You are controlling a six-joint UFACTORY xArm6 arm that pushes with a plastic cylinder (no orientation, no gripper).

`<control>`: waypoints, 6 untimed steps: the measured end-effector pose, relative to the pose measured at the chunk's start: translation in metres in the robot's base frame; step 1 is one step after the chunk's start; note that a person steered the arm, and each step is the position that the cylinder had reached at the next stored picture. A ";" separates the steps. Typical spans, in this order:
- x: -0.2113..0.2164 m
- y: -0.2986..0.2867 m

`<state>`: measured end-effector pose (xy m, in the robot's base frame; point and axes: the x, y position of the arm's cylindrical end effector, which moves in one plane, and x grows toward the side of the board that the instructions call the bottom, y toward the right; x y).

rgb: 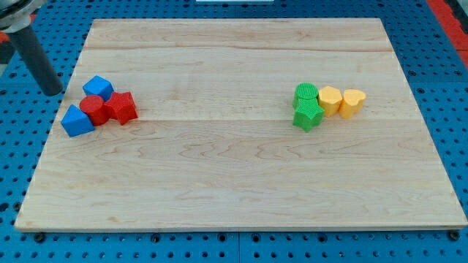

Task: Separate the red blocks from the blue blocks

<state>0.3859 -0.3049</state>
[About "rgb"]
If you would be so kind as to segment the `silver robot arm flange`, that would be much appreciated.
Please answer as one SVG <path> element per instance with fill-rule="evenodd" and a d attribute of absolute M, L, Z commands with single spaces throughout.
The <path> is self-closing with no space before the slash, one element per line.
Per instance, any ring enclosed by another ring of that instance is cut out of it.
<path fill-rule="evenodd" d="M 48 0 L 1 0 L 1 31 L 15 33 L 31 25 L 31 14 Z"/>

